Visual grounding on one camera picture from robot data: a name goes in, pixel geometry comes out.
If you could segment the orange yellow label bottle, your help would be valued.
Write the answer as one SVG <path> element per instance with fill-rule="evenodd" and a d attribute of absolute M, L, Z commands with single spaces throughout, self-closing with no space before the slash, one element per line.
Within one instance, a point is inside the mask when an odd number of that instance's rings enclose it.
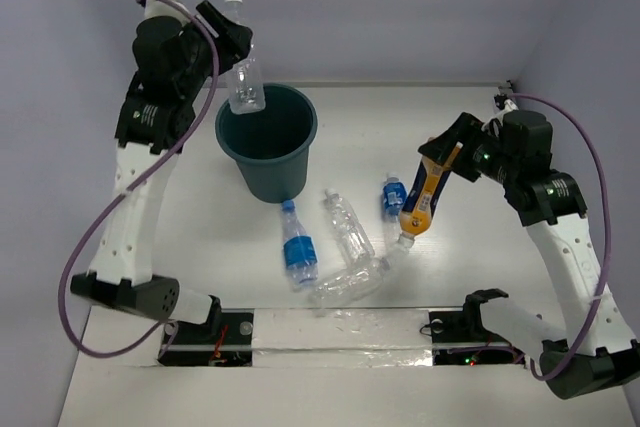
<path fill-rule="evenodd" d="M 437 204 L 451 174 L 451 166 L 461 147 L 456 145 L 442 165 L 422 156 L 414 182 L 398 214 L 387 252 L 408 251 L 418 236 L 427 232 L 435 217 Z"/>

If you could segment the blue label white cap bottle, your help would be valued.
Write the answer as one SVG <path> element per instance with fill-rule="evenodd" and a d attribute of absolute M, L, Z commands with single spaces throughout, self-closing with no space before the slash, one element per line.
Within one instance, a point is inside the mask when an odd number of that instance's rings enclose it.
<path fill-rule="evenodd" d="M 382 217 L 385 247 L 389 250 L 400 235 L 399 214 L 407 192 L 396 173 L 388 172 L 382 186 Z"/>

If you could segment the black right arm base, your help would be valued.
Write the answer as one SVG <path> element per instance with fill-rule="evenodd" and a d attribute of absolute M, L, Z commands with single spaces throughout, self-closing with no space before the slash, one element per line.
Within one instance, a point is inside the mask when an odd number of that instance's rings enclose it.
<path fill-rule="evenodd" d="M 461 309 L 431 310 L 419 332 L 432 345 L 435 366 L 489 366 L 525 363 L 525 354 L 503 337 L 474 332 Z"/>

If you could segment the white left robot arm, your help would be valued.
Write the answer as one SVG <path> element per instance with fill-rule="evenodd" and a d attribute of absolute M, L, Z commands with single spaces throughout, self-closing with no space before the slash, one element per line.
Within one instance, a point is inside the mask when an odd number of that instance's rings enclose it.
<path fill-rule="evenodd" d="M 197 5 L 193 20 L 167 0 L 138 1 L 165 10 L 136 28 L 137 69 L 115 131 L 114 199 L 97 221 L 105 230 L 87 272 L 67 284 L 72 294 L 106 308 L 184 322 L 195 339 L 209 342 L 221 330 L 218 299 L 155 274 L 152 250 L 169 178 L 204 118 L 194 101 L 205 82 L 247 57 L 252 32 L 209 1 Z"/>

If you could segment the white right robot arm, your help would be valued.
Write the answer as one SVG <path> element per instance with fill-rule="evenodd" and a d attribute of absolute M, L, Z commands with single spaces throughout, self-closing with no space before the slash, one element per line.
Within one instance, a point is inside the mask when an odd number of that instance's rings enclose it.
<path fill-rule="evenodd" d="M 587 209 L 576 181 L 551 166 L 553 128 L 544 115 L 515 110 L 485 129 L 469 113 L 419 147 L 427 169 L 471 182 L 485 176 L 536 246 L 564 319 L 554 326 L 498 289 L 466 296 L 459 325 L 470 338 L 504 339 L 532 361 L 534 377 L 563 400 L 624 385 L 639 376 L 639 340 L 606 287 Z"/>

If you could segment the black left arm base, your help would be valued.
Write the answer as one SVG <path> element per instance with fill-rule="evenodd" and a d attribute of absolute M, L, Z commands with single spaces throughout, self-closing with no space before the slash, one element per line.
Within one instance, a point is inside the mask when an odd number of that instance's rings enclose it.
<path fill-rule="evenodd" d="M 250 367 L 253 364 L 253 309 L 224 309 L 215 333 L 203 326 L 166 326 L 158 362 L 167 367 Z"/>

